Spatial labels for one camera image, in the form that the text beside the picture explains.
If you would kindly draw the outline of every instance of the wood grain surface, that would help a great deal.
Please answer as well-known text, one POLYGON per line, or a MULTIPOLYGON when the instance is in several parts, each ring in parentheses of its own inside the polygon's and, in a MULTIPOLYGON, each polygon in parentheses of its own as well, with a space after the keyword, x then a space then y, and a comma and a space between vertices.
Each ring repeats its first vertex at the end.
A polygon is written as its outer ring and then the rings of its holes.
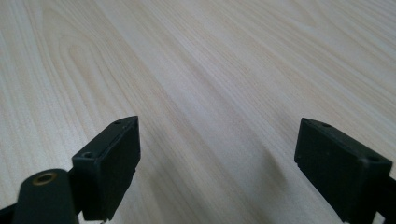
POLYGON ((293 161, 300 119, 396 161, 395 111, 394 0, 0 1, 0 208, 137 115, 110 223, 341 223, 293 161))

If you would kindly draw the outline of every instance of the wooden table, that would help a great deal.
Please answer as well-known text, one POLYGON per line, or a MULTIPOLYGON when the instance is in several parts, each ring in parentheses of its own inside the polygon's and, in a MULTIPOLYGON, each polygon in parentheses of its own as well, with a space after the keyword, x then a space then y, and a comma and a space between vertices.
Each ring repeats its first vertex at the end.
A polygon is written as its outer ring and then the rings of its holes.
POLYGON ((300 119, 396 161, 395 12, 392 0, 0 1, 0 207, 138 115, 142 160, 110 223, 341 223, 293 161, 300 119))

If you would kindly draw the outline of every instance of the light wood tabletop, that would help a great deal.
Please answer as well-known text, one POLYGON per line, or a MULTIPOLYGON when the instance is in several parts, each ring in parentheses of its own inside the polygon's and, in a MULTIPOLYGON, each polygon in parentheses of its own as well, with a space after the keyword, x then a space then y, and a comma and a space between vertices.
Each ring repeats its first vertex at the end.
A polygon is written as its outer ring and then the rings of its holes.
POLYGON ((137 115, 110 223, 341 223, 293 160, 300 120, 396 161, 395 111, 393 0, 0 1, 0 208, 137 115))

